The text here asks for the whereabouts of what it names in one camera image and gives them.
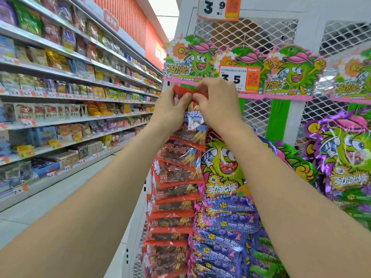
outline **floor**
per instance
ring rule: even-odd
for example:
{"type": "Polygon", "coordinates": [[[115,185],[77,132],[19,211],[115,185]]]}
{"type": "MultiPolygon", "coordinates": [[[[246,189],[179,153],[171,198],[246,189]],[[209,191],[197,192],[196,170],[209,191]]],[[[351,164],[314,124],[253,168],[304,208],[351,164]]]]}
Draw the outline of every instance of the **floor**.
{"type": "MultiPolygon", "coordinates": [[[[63,201],[113,158],[114,156],[109,156],[102,159],[34,196],[0,212],[0,249],[34,223],[35,220],[63,201]]],[[[128,240],[129,229],[130,223],[104,278],[122,278],[121,264],[128,240]]]]}

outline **person's left hand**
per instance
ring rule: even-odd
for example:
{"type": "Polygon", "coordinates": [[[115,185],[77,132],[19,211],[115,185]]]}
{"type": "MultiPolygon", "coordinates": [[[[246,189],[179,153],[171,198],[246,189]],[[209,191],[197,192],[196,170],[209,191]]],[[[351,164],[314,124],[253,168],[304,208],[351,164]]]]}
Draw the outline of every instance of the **person's left hand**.
{"type": "Polygon", "coordinates": [[[165,131],[166,135],[170,135],[182,125],[184,113],[191,99],[192,95],[186,93],[179,100],[177,106],[175,106],[173,87],[166,88],[161,92],[160,97],[155,103],[155,111],[153,112],[150,123],[161,128],[165,131]]]}

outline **yellow price tag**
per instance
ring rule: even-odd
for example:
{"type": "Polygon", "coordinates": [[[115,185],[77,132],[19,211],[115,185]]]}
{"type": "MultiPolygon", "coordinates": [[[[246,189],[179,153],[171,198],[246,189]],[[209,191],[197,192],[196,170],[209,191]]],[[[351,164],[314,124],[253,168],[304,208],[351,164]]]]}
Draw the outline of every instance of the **yellow price tag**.
{"type": "Polygon", "coordinates": [[[83,139],[82,139],[82,135],[80,135],[80,134],[74,135],[74,136],[73,136],[73,139],[74,139],[76,142],[82,142],[82,141],[83,141],[83,139]]]}
{"type": "Polygon", "coordinates": [[[22,159],[29,158],[35,156],[35,152],[33,151],[32,145],[21,145],[17,147],[17,151],[19,156],[22,159]]]}
{"type": "Polygon", "coordinates": [[[49,140],[49,144],[51,145],[51,147],[53,149],[58,149],[58,148],[62,148],[63,145],[56,139],[51,139],[49,140]]]}

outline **number 5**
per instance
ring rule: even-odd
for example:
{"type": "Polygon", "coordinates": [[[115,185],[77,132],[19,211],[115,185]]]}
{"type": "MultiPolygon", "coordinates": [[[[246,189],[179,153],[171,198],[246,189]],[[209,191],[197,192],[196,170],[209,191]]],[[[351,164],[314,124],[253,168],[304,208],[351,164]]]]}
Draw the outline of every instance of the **number 5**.
{"type": "Polygon", "coordinates": [[[240,75],[234,75],[233,83],[239,84],[241,82],[240,78],[240,75]]]}
{"type": "Polygon", "coordinates": [[[213,2],[205,0],[206,8],[204,9],[204,12],[207,14],[210,14],[213,12],[213,2]]]}

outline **red wall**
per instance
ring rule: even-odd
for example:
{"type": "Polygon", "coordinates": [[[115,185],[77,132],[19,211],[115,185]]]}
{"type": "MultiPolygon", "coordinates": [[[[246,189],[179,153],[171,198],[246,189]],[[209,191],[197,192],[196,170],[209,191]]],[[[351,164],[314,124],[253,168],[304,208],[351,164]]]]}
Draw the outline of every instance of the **red wall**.
{"type": "Polygon", "coordinates": [[[164,67],[160,60],[164,43],[157,36],[136,0],[93,0],[102,9],[108,9],[125,30],[146,51],[146,58],[157,68],[164,67]]]}

